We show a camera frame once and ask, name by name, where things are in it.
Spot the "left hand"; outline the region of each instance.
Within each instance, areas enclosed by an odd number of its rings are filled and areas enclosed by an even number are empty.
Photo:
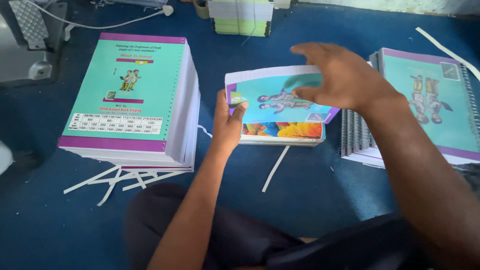
[[[240,141],[242,118],[248,108],[248,102],[240,103],[230,116],[225,89],[216,97],[215,116],[213,118],[213,138],[209,152],[214,151],[228,158]]]

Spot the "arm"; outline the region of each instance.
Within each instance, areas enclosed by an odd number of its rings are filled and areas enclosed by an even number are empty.
[[[353,109],[365,119],[403,216],[442,254],[436,259],[480,266],[480,202],[417,123],[405,96],[345,48],[307,43],[291,50],[324,76],[321,87],[298,87],[292,94]]]
[[[177,213],[148,265],[153,269],[201,269],[207,253],[223,169],[240,140],[247,102],[230,116],[225,90],[219,91],[210,148]]]

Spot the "right hand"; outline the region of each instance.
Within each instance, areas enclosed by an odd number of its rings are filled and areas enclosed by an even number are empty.
[[[305,55],[307,64],[316,65],[323,76],[320,87],[299,86],[292,90],[294,96],[360,114],[378,101],[405,99],[364,59],[344,47],[310,42],[290,50]]]

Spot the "dark pants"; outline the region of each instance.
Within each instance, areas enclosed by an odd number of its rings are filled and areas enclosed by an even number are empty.
[[[127,207],[125,240],[132,269],[146,269],[187,188],[156,184]],[[359,223],[304,244],[280,230],[217,206],[204,269],[427,269],[409,224],[394,215]]]

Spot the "blue mat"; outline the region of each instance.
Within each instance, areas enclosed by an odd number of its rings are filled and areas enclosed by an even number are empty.
[[[109,32],[186,37],[198,71],[202,101],[199,124],[212,130],[216,92],[225,73],[303,64],[289,48],[322,41],[345,46],[363,58],[381,47],[445,56],[414,29],[422,27],[443,45],[480,66],[477,20],[376,12],[330,5],[298,4],[274,10],[271,37],[217,35],[191,3],[175,1],[170,17],[156,16]],[[142,7],[71,4],[75,22],[102,26],[143,17]],[[75,28],[65,43],[56,83],[2,89],[0,139],[13,151],[38,153],[33,171],[11,167],[0,177],[0,269],[128,269],[122,217],[140,188],[117,185],[108,201],[96,204],[107,184],[63,190],[112,167],[57,149],[100,31]],[[473,78],[474,87],[478,82]],[[228,206],[300,237],[318,237],[358,221],[397,211],[385,170],[343,160],[337,154],[341,119],[327,126],[327,140],[314,148],[292,147],[266,193],[261,189],[283,147],[239,146],[225,169],[218,204]],[[198,168],[210,143],[199,131]],[[189,185],[194,174],[168,182]]]

